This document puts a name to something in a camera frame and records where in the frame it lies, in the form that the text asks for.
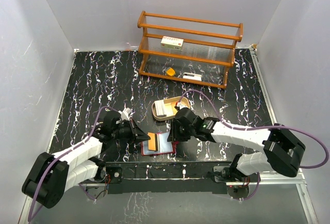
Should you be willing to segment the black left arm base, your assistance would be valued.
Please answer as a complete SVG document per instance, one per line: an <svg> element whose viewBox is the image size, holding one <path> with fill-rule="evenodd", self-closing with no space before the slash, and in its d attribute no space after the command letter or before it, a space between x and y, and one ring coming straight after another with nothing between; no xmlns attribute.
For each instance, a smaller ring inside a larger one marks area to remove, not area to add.
<svg viewBox="0 0 330 224"><path fill-rule="evenodd" d="M92 157L81 165L87 172L77 186L93 204L96 204L108 193L111 183L121 183L122 181L122 169L119 167L109 169L106 163L97 157Z"/></svg>

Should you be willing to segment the red card holder wallet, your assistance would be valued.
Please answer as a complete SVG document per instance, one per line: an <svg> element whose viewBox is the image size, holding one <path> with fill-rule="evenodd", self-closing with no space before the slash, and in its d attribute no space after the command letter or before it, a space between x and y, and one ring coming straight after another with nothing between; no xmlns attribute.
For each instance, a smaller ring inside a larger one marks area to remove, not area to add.
<svg viewBox="0 0 330 224"><path fill-rule="evenodd" d="M174 142L167 142L167 137L169 132L165 133L156 133L158 134L158 151L153 152L151 155L162 155L162 154L174 154L175 153L175 144Z"/></svg>

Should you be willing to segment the beige oval card tray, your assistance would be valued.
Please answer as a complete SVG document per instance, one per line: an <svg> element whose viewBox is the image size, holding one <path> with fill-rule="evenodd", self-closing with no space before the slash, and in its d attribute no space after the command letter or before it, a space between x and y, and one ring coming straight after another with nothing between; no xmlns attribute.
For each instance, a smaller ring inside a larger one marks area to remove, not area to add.
<svg viewBox="0 0 330 224"><path fill-rule="evenodd" d="M187 108L190 108L190 102L186 97L173 97L169 99L163 99L167 111L166 117L157 117L154 103L152 104L152 114L157 121L166 121L175 117L177 110L174 108L176 102L182 102Z"/></svg>

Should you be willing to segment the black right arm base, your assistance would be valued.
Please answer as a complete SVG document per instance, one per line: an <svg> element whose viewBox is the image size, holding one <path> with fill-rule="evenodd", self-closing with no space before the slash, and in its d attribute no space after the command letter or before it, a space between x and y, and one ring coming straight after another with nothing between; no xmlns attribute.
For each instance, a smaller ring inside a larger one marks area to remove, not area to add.
<svg viewBox="0 0 330 224"><path fill-rule="evenodd" d="M249 183L251 181L250 175L245 175L238 170L238 165L240 164L239 159L243 158L243 156L244 154L242 153L237 154L229 167L223 167L222 169L217 169L217 170L213 168L212 171L207 172L206 178L210 178L212 181L216 183L242 182L242 185L234 186L233 191L237 191L239 188L244 188L244 187L248 189ZM230 197L231 200L236 200L241 203L243 201L251 199L256 194L259 188L261 178L259 172L255 172L254 174L256 174L257 176L257 183L253 192L251 194L248 193L246 197L231 196Z"/></svg>

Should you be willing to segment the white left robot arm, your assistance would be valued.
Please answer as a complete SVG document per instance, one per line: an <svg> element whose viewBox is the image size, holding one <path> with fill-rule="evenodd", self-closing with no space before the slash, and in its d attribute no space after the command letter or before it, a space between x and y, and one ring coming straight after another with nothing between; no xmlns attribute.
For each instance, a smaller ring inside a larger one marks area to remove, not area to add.
<svg viewBox="0 0 330 224"><path fill-rule="evenodd" d="M68 189L85 180L105 179L105 163L98 155L109 148L110 142L141 143L149 139L128 114L109 111L82 141L53 154L41 153L23 183L22 193L53 208Z"/></svg>

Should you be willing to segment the orange credit card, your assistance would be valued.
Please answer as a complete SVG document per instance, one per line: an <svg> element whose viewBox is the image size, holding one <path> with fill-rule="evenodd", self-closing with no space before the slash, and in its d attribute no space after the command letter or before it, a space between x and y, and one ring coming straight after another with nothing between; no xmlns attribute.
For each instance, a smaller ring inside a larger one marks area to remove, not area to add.
<svg viewBox="0 0 330 224"><path fill-rule="evenodd" d="M148 149L153 152L158 151L158 134L148 132L148 136L150 137L147 142Z"/></svg>

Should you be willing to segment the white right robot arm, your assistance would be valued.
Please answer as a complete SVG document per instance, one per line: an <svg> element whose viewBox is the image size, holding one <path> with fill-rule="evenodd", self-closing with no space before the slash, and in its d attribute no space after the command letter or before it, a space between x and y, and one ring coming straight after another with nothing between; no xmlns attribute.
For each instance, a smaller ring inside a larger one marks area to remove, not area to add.
<svg viewBox="0 0 330 224"><path fill-rule="evenodd" d="M185 142L194 137L200 141L231 143L253 149L252 154L237 154L230 166L214 169L212 175L223 180L242 181L264 171L276 171L296 177L305 145L284 126L255 130L248 126L227 127L218 118L202 119L189 108L180 109L171 120L169 142Z"/></svg>

